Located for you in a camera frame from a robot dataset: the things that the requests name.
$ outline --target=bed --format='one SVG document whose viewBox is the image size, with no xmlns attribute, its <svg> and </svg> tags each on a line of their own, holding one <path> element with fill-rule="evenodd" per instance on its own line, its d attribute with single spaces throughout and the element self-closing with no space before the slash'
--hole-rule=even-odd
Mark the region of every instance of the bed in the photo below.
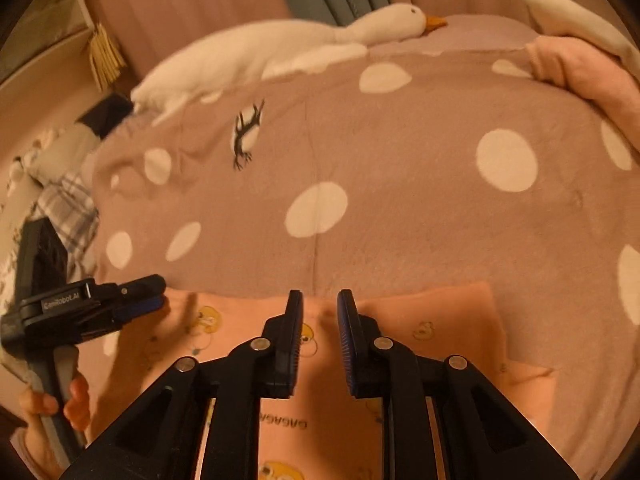
<svg viewBox="0 0 640 480">
<path fill-rule="evenodd" d="M 138 78 L 205 34 L 296 14 L 287 0 L 87 1 Z M 125 120 L 95 161 L 96 279 L 326 299 L 487 282 L 508 358 L 553 378 L 545 437 L 601 478 L 640 420 L 638 152 L 602 110 L 536 81 L 524 47 L 540 28 L 522 0 L 391 1 L 449 28 L 158 126 Z M 575 1 L 632 38 L 606 0 Z M 97 391 L 118 355 L 103 344 L 82 354 Z"/>
</svg>

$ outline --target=pink blanket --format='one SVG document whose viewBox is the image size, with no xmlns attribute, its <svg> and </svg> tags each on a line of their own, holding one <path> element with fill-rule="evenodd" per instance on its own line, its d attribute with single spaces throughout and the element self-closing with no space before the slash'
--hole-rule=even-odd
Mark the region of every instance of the pink blanket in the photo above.
<svg viewBox="0 0 640 480">
<path fill-rule="evenodd" d="M 180 290 L 166 295 L 160 312 L 122 331 L 92 418 L 94 437 L 175 360 L 192 355 L 206 362 L 227 355 L 260 334 L 264 321 L 279 316 L 287 301 Z M 375 318 L 383 334 L 418 355 L 440 360 L 466 356 L 541 432 L 548 431 L 557 374 L 507 360 L 505 333 L 488 284 L 358 300 L 358 309 Z M 293 398 L 265 399 L 260 406 L 258 480 L 286 474 L 293 480 L 377 478 L 382 458 L 380 400 L 356 400 L 348 393 L 335 300 L 305 298 L 301 345 Z"/>
<path fill-rule="evenodd" d="M 536 79 L 595 102 L 640 150 L 638 82 L 613 57 L 586 41 L 551 36 L 540 36 L 527 51 Z"/>
<path fill-rule="evenodd" d="M 640 414 L 640 168 L 524 44 L 414 47 L 127 121 L 96 161 L 97 279 L 328 299 L 488 282 L 508 358 L 557 371 L 545 436 L 599 478 Z"/>
</svg>

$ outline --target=human hand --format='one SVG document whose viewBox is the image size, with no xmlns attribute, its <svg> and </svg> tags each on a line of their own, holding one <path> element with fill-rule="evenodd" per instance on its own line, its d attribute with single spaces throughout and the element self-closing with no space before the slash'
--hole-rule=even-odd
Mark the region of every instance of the human hand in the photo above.
<svg viewBox="0 0 640 480">
<path fill-rule="evenodd" d="M 65 404 L 63 413 L 76 431 L 85 431 L 89 426 L 89 384 L 83 375 L 77 374 L 69 385 L 71 399 Z M 47 394 L 39 394 L 27 388 L 20 394 L 20 406 L 27 421 L 24 445 L 33 461 L 52 479 L 62 475 L 49 444 L 41 415 L 54 415 L 58 412 L 58 402 Z"/>
</svg>

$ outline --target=cartoon duck print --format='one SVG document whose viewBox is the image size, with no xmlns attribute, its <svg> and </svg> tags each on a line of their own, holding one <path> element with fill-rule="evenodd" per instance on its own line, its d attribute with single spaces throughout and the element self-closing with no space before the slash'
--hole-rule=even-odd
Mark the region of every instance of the cartoon duck print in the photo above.
<svg viewBox="0 0 640 480">
<path fill-rule="evenodd" d="M 314 339 L 314 330 L 303 323 L 300 335 L 300 357 L 313 357 L 316 352 L 318 352 L 318 342 Z"/>
<path fill-rule="evenodd" d="M 382 424 L 382 399 L 367 399 L 364 403 L 378 424 Z"/>
<path fill-rule="evenodd" d="M 265 462 L 258 471 L 258 480 L 305 480 L 305 477 L 290 465 Z"/>
<path fill-rule="evenodd" d="M 212 306 L 201 306 L 198 309 L 198 316 L 186 330 L 193 356 L 209 347 L 213 339 L 212 334 L 219 330 L 221 324 L 222 316 Z"/>
<path fill-rule="evenodd" d="M 418 325 L 418 330 L 414 331 L 414 338 L 418 341 L 428 341 L 433 338 L 433 323 L 431 321 L 423 321 Z"/>
<path fill-rule="evenodd" d="M 151 335 L 149 339 L 146 340 L 145 346 L 142 349 L 142 355 L 145 359 L 147 372 L 162 360 L 162 347 L 157 335 Z"/>
<path fill-rule="evenodd" d="M 258 139 L 258 132 L 262 124 L 262 109 L 264 108 L 264 99 L 260 106 L 248 108 L 241 111 L 236 116 L 236 124 L 231 136 L 231 149 L 234 152 L 234 169 L 241 171 L 251 160 L 251 150 Z M 245 165 L 240 164 L 239 159 L 244 160 Z"/>
</svg>

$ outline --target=dark fabric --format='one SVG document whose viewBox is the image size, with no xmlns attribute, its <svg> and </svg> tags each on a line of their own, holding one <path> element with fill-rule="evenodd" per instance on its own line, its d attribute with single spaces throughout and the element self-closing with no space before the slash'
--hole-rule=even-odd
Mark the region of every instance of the dark fabric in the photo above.
<svg viewBox="0 0 640 480">
<path fill-rule="evenodd" d="M 640 449 L 637 449 L 620 476 L 615 480 L 637 480 L 640 477 Z"/>
<path fill-rule="evenodd" d="M 78 122 L 91 128 L 97 137 L 104 139 L 132 111 L 131 101 L 119 94 L 111 94 L 80 117 Z"/>
<path fill-rule="evenodd" d="M 36 480 L 6 439 L 0 441 L 0 471 L 2 480 Z"/>
</svg>

